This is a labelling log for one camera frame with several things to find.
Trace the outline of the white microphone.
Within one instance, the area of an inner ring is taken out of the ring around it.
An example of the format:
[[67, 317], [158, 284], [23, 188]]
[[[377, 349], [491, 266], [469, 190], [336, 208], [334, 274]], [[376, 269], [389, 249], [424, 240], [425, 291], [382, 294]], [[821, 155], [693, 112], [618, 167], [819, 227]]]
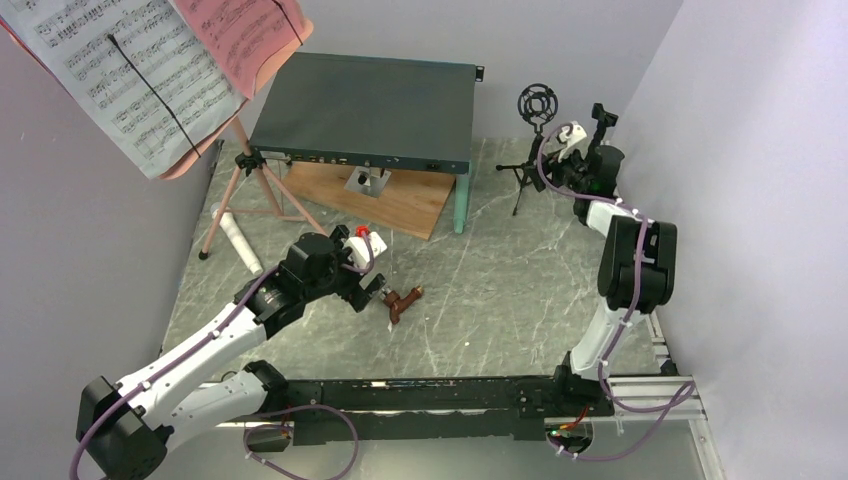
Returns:
[[219, 227], [223, 230], [248, 270], [254, 275], [261, 274], [264, 271], [262, 263], [248, 243], [231, 212], [227, 211], [222, 215]]

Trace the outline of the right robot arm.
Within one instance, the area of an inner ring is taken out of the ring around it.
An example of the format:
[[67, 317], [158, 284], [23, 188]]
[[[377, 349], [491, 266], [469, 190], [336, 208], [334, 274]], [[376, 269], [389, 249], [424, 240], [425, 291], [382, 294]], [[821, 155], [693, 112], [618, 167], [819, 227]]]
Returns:
[[602, 234], [604, 249], [597, 273], [598, 307], [577, 346], [557, 368], [551, 401], [574, 415], [599, 401], [608, 386], [606, 367], [633, 327], [666, 304], [672, 295], [677, 227], [651, 221], [616, 195], [624, 154], [615, 147], [592, 147], [549, 159], [550, 179], [574, 195], [574, 213]]

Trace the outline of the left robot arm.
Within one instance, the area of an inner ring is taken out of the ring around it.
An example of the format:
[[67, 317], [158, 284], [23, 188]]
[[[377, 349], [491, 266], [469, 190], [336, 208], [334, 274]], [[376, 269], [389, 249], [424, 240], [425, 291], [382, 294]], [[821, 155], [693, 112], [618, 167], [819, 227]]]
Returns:
[[299, 320], [311, 302], [336, 296], [362, 311], [385, 279], [361, 282], [387, 249], [365, 226], [303, 234], [275, 267], [248, 282], [178, 346], [115, 382], [92, 380], [81, 393], [69, 478], [78, 478], [80, 462], [89, 456], [108, 479], [145, 479], [169, 453], [222, 422], [279, 417], [288, 402], [286, 379], [265, 361], [214, 386], [204, 383]]

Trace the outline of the green microphone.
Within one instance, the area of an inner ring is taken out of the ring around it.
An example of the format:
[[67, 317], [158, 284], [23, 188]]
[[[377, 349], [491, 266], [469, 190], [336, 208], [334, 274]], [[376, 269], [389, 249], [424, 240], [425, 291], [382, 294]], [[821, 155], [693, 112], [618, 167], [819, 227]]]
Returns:
[[470, 200], [472, 174], [473, 165], [469, 162], [467, 172], [457, 175], [455, 178], [453, 229], [456, 234], [462, 234], [465, 229]]

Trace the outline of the black round-base mic stand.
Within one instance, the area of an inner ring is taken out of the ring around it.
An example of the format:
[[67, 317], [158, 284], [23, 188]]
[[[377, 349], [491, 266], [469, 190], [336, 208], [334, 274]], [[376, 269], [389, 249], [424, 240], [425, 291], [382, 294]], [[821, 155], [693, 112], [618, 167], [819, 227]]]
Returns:
[[619, 116], [617, 114], [608, 112], [604, 108], [603, 104], [600, 102], [596, 102], [593, 104], [591, 116], [596, 121], [596, 127], [590, 142], [589, 149], [594, 150], [601, 145], [602, 141], [605, 138], [607, 130], [616, 126]]

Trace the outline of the black tripod mic stand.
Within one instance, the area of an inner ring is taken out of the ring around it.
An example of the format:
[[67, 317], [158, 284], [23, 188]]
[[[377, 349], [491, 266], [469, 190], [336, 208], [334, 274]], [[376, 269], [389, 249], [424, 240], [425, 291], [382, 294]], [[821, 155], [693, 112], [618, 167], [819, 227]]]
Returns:
[[524, 188], [533, 186], [537, 192], [545, 186], [536, 170], [536, 160], [544, 140], [544, 127], [558, 112], [558, 98], [546, 84], [532, 83], [525, 87], [517, 99], [517, 111], [521, 119], [533, 128], [534, 137], [527, 159], [520, 164], [495, 166], [497, 171], [510, 170], [518, 182], [518, 193], [512, 215], [516, 216]]

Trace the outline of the pink sheet music page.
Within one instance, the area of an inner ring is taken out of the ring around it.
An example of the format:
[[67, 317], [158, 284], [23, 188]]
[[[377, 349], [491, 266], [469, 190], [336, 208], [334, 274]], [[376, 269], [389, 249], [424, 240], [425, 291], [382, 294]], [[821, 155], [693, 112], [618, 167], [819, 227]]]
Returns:
[[172, 5], [248, 99], [313, 31], [297, 1], [176, 0]]

